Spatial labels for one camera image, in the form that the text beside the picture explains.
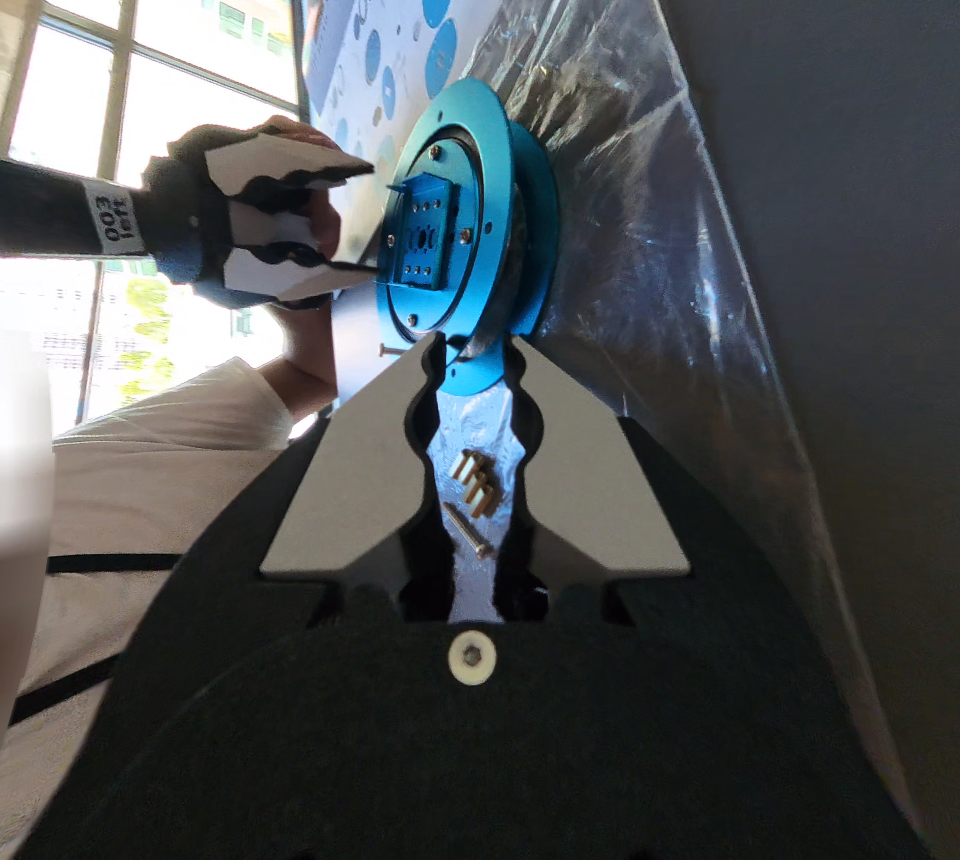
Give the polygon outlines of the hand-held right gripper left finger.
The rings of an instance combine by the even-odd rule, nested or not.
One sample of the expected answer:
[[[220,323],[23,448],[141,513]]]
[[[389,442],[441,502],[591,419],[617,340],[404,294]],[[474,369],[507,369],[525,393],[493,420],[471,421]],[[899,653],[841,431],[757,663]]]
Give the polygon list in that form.
[[[445,337],[429,334],[333,412],[261,563],[265,578],[375,586],[407,620],[450,617],[454,546],[428,455],[446,372]]]

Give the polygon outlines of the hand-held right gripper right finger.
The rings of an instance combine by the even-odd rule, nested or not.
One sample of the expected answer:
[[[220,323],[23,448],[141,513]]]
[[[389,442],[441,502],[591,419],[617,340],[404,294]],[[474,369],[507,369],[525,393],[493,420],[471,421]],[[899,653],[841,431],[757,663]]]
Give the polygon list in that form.
[[[500,617],[540,621],[572,586],[688,576],[623,417],[523,338],[505,340],[503,362],[523,456],[496,559]]]

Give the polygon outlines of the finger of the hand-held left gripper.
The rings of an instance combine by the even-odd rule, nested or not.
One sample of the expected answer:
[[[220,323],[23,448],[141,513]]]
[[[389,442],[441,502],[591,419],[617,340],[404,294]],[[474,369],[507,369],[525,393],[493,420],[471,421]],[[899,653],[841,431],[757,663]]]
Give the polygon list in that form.
[[[279,196],[324,190],[373,174],[372,163],[338,148],[260,133],[204,155],[212,183],[226,196]]]
[[[222,267],[228,289],[284,303],[352,289],[378,274],[377,266],[333,262],[303,242],[234,246]]]

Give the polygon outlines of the round bearing with blue bracket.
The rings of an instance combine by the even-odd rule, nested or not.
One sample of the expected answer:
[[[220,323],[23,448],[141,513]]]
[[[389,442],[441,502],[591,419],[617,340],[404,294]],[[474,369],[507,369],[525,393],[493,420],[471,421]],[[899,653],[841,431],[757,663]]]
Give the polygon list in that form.
[[[492,354],[521,299],[529,245],[522,194],[510,173],[487,181],[474,135],[432,137],[390,189],[376,282],[384,342],[409,347],[430,333],[448,367]]]

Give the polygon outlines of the large clear plastic bag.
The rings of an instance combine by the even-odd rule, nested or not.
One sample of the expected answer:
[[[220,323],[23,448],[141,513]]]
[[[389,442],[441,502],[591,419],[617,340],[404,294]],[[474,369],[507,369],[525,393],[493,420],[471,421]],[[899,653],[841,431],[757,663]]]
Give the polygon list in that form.
[[[469,72],[550,155],[536,344],[691,574],[546,672],[624,722],[638,858],[958,858],[958,0],[504,0]]]

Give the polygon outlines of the person's left forearm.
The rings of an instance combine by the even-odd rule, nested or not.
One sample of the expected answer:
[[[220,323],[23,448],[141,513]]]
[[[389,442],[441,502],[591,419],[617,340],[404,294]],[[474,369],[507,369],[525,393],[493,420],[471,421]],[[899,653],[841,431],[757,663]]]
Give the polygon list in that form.
[[[255,369],[298,423],[337,399],[330,304],[318,309],[289,310],[278,305],[266,311],[279,325],[281,354]]]

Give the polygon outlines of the grey desk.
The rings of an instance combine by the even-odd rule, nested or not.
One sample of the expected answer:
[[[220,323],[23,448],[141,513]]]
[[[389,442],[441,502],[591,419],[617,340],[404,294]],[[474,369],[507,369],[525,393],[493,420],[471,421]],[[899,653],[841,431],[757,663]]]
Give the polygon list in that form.
[[[538,347],[749,531],[958,858],[958,0],[502,0],[462,75],[556,172]]]

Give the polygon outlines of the person's left hand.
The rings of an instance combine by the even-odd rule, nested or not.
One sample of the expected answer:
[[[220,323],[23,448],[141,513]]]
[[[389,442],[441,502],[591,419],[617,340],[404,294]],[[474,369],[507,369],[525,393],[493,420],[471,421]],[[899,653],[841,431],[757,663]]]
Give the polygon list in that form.
[[[333,150],[340,150],[330,137],[318,131],[307,123],[293,121],[282,115],[273,115],[260,126],[262,132],[277,135],[309,146],[318,146]],[[309,226],[310,235],[316,243],[319,253],[327,259],[333,259],[339,245],[341,233],[341,217],[330,203],[328,190],[316,190],[309,194],[309,198],[302,205],[287,208],[286,213],[304,218]]]

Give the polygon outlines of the large window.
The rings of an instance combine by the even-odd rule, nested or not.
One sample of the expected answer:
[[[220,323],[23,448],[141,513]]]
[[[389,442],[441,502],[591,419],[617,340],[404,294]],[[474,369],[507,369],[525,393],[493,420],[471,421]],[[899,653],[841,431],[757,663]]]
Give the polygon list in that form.
[[[199,124],[307,122],[304,0],[2,0],[2,156],[138,187]],[[45,357],[55,434],[232,358],[282,350],[149,260],[4,259],[2,327]]]

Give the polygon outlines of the assembly manual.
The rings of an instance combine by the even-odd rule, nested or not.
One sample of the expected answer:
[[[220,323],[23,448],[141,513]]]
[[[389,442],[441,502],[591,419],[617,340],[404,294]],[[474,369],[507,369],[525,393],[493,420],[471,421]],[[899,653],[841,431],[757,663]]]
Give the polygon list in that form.
[[[387,161],[463,74],[502,0],[308,0],[303,76],[319,130]]]

